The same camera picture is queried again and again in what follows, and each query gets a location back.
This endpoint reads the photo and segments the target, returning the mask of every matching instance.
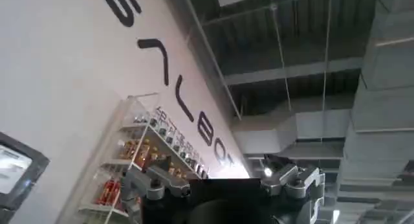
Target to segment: screen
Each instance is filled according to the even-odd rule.
[[[0,193],[10,193],[31,163],[31,158],[0,144]]]

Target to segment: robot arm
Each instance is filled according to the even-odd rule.
[[[132,167],[121,184],[132,224],[314,224],[325,174],[290,163],[264,179],[185,181],[154,164],[145,173]]]

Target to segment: ceiling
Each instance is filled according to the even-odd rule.
[[[297,98],[318,98],[325,107],[326,96],[355,95],[376,0],[243,0],[226,6],[218,0],[190,1],[200,31],[194,29],[197,23],[190,19],[189,10],[180,4],[183,34],[203,63],[202,69],[217,65],[219,72],[213,71],[210,78],[219,81],[223,74],[221,82],[227,82],[238,111],[233,115],[269,114]],[[377,180],[373,182],[381,185],[369,186],[368,179],[363,185],[349,179],[338,184],[344,143],[345,135],[297,140],[278,154],[327,173],[325,206],[318,223],[330,223],[334,208],[342,211],[339,223],[356,223],[356,219],[357,223],[394,223],[414,208],[413,202],[391,195],[414,191],[412,161],[391,184]],[[289,149],[317,146],[337,150],[338,155],[297,157],[289,153]],[[246,155],[256,177],[263,175],[262,158],[263,153]]]
[[[244,0],[223,7],[218,0],[191,1],[224,76],[360,58],[375,9],[375,0]],[[327,92],[354,93],[359,72],[330,73],[328,63]],[[320,73],[230,90],[236,106],[247,107],[244,115],[258,115],[289,96],[323,96],[324,80]]]

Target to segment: black lettering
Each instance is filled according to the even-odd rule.
[[[228,159],[228,162],[230,163],[230,166],[233,166],[234,165],[234,162],[233,162],[233,159],[230,156],[230,154],[227,154],[227,159]]]
[[[182,75],[180,74],[180,76],[177,80],[177,83],[175,84],[175,98],[177,99],[177,102],[179,103],[179,105],[180,105],[181,109],[183,110],[183,112],[187,115],[188,119],[191,122],[194,122],[194,117],[193,117],[192,113],[187,108],[186,104],[184,103],[184,101],[182,100],[182,98],[180,96],[181,83],[182,83]]]
[[[203,111],[200,112],[197,129],[207,145],[211,146],[213,144],[214,129]]]
[[[121,4],[122,8],[125,10],[126,15],[121,11],[121,9],[118,7],[118,5],[115,3],[114,0],[105,0],[106,3],[109,5],[111,10],[114,12],[114,14],[117,16],[119,21],[126,27],[132,27],[134,25],[134,13],[131,10],[131,7],[129,7],[126,0],[118,0]],[[141,7],[137,3],[136,0],[129,0],[131,4],[133,5],[135,11],[137,13],[141,13]]]
[[[139,39],[138,47],[140,47],[140,49],[158,48],[161,51],[162,56],[164,57],[164,84],[165,86],[168,86],[168,53],[164,44],[162,44],[159,39]]]
[[[226,148],[224,147],[223,142],[221,141],[220,138],[216,138],[214,141],[214,155],[215,158],[220,162],[220,163],[224,163],[226,162]]]

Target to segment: ceiling light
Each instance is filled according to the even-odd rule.
[[[270,177],[273,174],[273,171],[270,168],[267,168],[267,167],[263,171],[264,171],[266,177]]]
[[[339,211],[339,210],[334,210],[334,217],[333,217],[334,221],[333,221],[333,224],[335,224],[335,223],[336,223],[336,221],[338,221],[339,214],[341,214],[341,211]]]

